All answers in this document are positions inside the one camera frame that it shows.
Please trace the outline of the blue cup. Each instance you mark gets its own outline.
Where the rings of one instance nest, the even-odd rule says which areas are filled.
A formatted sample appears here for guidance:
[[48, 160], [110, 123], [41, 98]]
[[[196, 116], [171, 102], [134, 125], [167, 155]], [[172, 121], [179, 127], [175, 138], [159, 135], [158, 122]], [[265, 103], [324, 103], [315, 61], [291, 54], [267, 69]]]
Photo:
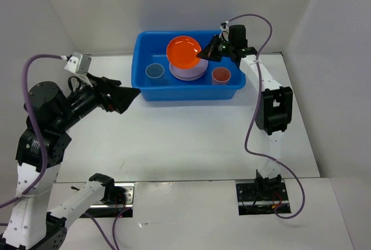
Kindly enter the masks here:
[[164, 83], [165, 69], [159, 63], [152, 63], [146, 67], [146, 76], [151, 86], [160, 86]]

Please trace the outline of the orange plate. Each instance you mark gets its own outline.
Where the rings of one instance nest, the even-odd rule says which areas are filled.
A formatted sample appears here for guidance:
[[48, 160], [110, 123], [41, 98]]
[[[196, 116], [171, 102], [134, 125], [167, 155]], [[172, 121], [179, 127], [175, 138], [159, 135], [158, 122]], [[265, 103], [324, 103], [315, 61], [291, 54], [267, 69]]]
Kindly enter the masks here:
[[191, 69], [195, 67], [200, 58], [197, 54], [201, 46], [194, 38], [181, 35], [173, 38], [166, 47], [166, 56], [169, 63], [179, 69]]

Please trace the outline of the purple plate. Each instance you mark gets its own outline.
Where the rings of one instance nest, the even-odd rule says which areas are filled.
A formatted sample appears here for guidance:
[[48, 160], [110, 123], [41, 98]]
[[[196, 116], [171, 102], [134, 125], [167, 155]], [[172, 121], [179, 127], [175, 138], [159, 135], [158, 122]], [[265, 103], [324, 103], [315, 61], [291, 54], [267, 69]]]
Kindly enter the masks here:
[[209, 62], [207, 60], [200, 59], [199, 63], [195, 67], [189, 69], [180, 69], [170, 63], [169, 70], [171, 74], [179, 80], [194, 81], [201, 78], [206, 73], [208, 64]]

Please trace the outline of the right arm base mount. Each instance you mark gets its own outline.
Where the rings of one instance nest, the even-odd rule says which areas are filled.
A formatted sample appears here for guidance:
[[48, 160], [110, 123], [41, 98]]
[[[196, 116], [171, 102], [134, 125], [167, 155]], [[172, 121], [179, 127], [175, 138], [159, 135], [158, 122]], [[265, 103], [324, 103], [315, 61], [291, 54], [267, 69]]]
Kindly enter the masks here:
[[275, 208], [279, 214], [291, 213], [285, 182], [264, 192], [257, 192], [252, 180], [236, 181], [235, 188], [239, 216], [274, 214]]

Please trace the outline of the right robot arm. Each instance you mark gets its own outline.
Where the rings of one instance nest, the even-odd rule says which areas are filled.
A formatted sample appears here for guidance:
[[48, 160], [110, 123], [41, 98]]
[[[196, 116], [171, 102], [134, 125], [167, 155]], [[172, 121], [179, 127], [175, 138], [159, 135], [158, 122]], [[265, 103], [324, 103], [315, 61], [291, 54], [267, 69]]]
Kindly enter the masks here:
[[279, 190], [282, 182], [276, 170], [282, 163], [270, 154], [280, 152], [282, 136], [292, 121], [293, 91], [291, 87], [281, 85], [265, 68], [260, 60], [260, 51], [248, 46], [243, 25], [229, 26], [223, 22], [221, 33], [215, 34], [197, 57], [216, 62], [229, 58], [247, 76], [257, 92], [257, 105], [245, 140], [249, 140], [253, 125], [256, 125], [263, 135], [267, 152], [256, 153], [245, 149], [251, 155], [268, 159], [263, 168], [256, 171], [254, 180], [256, 197], [266, 200]]

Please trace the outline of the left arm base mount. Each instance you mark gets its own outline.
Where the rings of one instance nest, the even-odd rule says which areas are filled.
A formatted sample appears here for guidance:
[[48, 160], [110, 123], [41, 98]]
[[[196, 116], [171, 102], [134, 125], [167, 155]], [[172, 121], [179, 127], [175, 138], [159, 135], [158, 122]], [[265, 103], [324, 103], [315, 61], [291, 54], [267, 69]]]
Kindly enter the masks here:
[[131, 218], [133, 216], [134, 188], [134, 183], [115, 183], [115, 188], [108, 198], [92, 204], [86, 213], [94, 218], [115, 218], [122, 210], [126, 209], [119, 217]]

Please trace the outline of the pink cup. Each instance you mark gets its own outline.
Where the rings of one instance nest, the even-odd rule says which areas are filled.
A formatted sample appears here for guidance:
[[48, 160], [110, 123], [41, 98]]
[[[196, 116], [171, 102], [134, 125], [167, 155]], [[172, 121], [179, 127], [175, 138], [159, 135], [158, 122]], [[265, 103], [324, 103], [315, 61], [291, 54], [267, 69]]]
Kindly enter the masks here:
[[216, 67], [212, 71], [213, 85], [227, 85], [231, 78], [231, 72], [225, 67]]

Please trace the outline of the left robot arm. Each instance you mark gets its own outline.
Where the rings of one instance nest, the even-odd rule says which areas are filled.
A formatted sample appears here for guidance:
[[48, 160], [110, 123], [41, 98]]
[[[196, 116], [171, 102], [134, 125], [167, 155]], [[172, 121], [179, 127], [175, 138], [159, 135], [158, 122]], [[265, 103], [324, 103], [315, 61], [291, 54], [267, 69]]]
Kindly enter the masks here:
[[109, 204], [122, 194], [112, 177], [95, 173], [76, 195], [49, 209], [52, 187], [71, 138], [68, 131], [97, 108], [124, 113], [140, 94], [117, 80], [93, 77], [68, 96], [51, 81], [26, 91], [26, 130], [16, 153], [16, 200], [2, 249], [59, 249], [67, 230], [95, 202]]

